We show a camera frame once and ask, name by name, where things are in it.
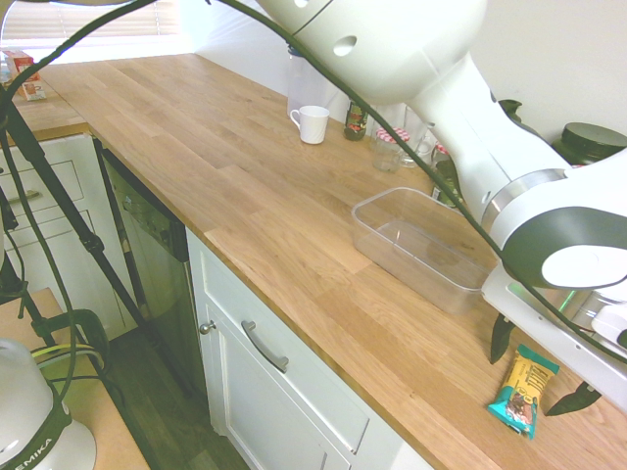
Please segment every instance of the stainless steel dishwasher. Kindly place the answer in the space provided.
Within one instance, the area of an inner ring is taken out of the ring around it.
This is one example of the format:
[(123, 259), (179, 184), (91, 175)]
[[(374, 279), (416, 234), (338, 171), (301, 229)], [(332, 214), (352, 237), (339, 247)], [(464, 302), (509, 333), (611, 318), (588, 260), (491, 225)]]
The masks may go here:
[(205, 396), (185, 226), (109, 150), (99, 150), (139, 310), (164, 342), (173, 375), (186, 382), (183, 391)]

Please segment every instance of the red checkered lid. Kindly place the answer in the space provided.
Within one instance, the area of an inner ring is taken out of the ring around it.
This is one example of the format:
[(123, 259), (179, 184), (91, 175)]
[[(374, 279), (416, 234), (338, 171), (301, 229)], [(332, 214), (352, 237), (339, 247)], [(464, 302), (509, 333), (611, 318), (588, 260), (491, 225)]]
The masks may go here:
[(444, 155), (448, 155), (449, 154), (449, 151), (447, 149), (445, 149), (444, 145), (442, 145), (440, 142), (435, 144), (435, 150), (437, 150), (438, 152), (440, 152), (441, 154), (444, 154)]
[[(408, 140), (410, 140), (410, 135), (408, 134), (406, 130), (400, 127), (393, 127), (393, 129), (397, 134), (399, 134), (399, 137), (403, 139), (403, 142), (407, 142)], [(394, 138), (383, 127), (381, 127), (379, 130), (376, 131), (376, 138), (381, 139), (383, 142), (390, 142), (392, 144), (396, 144), (396, 140), (394, 140)]]

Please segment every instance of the white cup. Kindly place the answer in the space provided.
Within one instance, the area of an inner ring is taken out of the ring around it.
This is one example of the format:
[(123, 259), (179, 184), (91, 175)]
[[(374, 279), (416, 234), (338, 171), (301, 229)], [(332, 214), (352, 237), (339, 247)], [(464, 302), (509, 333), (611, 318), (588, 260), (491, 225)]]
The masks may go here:
[(306, 144), (319, 144), (324, 140), (326, 124), (329, 121), (329, 110), (322, 106), (304, 106), (300, 110), (292, 110), (290, 119), (301, 131), (301, 140)]

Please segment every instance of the floor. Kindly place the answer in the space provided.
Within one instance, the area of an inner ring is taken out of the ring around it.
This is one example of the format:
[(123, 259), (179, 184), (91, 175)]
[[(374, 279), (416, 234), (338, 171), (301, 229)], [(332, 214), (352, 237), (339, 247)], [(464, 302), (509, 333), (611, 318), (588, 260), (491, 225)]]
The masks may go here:
[(121, 414), (151, 470), (248, 470), (211, 424), (204, 398), (186, 398), (143, 335), (111, 342), (109, 379), (125, 400)]

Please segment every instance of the white cabinet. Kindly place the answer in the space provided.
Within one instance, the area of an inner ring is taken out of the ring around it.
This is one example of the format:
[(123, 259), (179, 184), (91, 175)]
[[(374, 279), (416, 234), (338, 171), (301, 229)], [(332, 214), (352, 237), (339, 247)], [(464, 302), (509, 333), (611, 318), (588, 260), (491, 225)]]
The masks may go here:
[[(105, 255), (122, 283), (128, 292), (132, 292), (91, 137), (78, 135), (57, 139), (42, 142), (41, 147), (48, 163), (59, 176), (83, 219), (103, 241)], [(121, 304), (96, 261), (82, 246), (70, 223), (32, 165), (17, 148), (12, 147), (11, 150), (24, 189), (30, 195), (28, 200), (35, 220), (59, 265), (72, 306), (93, 310), (101, 319), (109, 339), (114, 339), (133, 328), (135, 323), (130, 314)], [(7, 199), (13, 201), (11, 207), (19, 223), (18, 228), (12, 231), (12, 235), (24, 258), (28, 289), (35, 292), (49, 287), (59, 305), (63, 306), (63, 299), (43, 250), (17, 199), (18, 194), (13, 177), (8, 172), (4, 157), (0, 158), (0, 166), (5, 169), (5, 172), (0, 175), (0, 186)], [(20, 262), (9, 240), (5, 239), (4, 247), (14, 269), (20, 275)]]
[(187, 233), (212, 425), (256, 470), (431, 468)]
[(227, 318), (212, 316), (216, 331), (202, 340), (203, 347), (211, 343), (209, 348), (219, 352), (210, 380), (221, 388), (224, 434), (249, 465), (266, 470), (348, 470), (348, 462), (250, 351), (247, 338)]

